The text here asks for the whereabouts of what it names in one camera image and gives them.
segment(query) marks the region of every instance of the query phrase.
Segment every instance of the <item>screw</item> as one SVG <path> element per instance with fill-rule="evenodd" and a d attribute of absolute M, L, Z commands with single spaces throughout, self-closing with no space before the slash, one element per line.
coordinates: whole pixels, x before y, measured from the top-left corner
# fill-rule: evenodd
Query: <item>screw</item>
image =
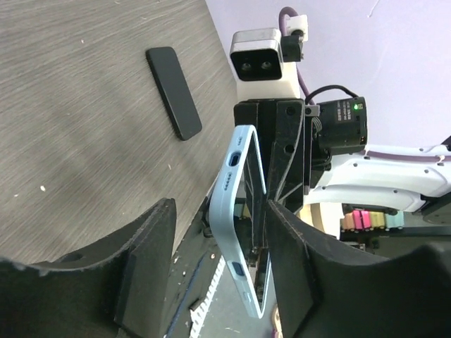
<path fill-rule="evenodd" d="M 293 107 L 288 107 L 285 112 L 287 113 L 288 116 L 292 116 L 296 113 L 296 110 Z"/>
<path fill-rule="evenodd" d="M 295 152 L 295 147 L 292 144 L 288 144 L 285 147 L 285 153 L 286 154 L 293 154 Z"/>

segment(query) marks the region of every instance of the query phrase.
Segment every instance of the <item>light blue phone case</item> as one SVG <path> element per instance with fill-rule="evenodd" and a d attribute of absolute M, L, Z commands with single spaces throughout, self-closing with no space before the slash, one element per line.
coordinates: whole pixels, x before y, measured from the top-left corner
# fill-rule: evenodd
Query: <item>light blue phone case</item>
<path fill-rule="evenodd" d="M 238 125 L 233 132 L 227 155 L 211 195 L 209 222 L 211 232 L 233 276 L 235 286 L 247 313 L 250 317 L 261 318 L 266 305 L 268 281 L 271 276 L 271 260 L 268 258 L 264 295 L 260 308 L 254 283 L 247 268 L 233 222 L 235 199 L 251 142 L 255 142 L 260 181 L 263 192 L 266 193 L 257 130 L 253 125 Z"/>

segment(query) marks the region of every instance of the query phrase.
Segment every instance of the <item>colorful items on shelf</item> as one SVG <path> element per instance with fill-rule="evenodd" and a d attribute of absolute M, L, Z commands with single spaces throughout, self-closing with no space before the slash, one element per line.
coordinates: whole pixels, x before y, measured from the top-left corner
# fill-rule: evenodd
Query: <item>colorful items on shelf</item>
<path fill-rule="evenodd" d="M 398 211 L 396 215 L 382 212 L 354 210 L 347 213 L 341 220 L 342 231 L 369 231 L 374 229 L 402 229 L 404 227 L 404 213 Z"/>
<path fill-rule="evenodd" d="M 280 323 L 279 307 L 277 306 L 277 304 L 274 306 L 273 309 L 272 322 L 273 322 L 273 334 L 271 337 L 283 338 L 282 324 Z"/>
<path fill-rule="evenodd" d="M 385 215 L 386 230 L 402 229 L 404 227 L 404 213 L 398 211 L 396 215 Z"/>

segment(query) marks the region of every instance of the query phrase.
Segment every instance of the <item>depth camera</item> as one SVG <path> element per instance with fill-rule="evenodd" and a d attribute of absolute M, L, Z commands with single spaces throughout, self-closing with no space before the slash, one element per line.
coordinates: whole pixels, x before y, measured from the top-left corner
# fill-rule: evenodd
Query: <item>depth camera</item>
<path fill-rule="evenodd" d="M 279 80 L 283 57 L 276 28 L 245 30 L 233 35 L 230 59 L 242 81 Z"/>

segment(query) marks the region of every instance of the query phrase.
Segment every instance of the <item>smartphone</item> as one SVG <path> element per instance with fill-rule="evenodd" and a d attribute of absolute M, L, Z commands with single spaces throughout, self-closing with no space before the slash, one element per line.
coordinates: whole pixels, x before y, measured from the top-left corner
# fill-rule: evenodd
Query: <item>smartphone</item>
<path fill-rule="evenodd" d="M 258 170 L 251 170 L 252 166 L 247 165 L 249 161 L 256 161 Z M 250 222 L 235 224 L 235 200 L 244 173 L 249 178 L 245 191 Z M 256 251 L 252 245 L 252 224 L 256 222 L 254 215 L 260 214 L 265 195 L 257 130 L 253 125 L 238 125 L 211 195 L 209 222 L 238 294 L 247 313 L 253 318 L 262 318 L 264 314 L 271 277 L 268 249 Z"/>
<path fill-rule="evenodd" d="M 202 123 L 177 54 L 172 47 L 151 48 L 146 58 L 177 137 L 189 140 L 201 132 Z"/>

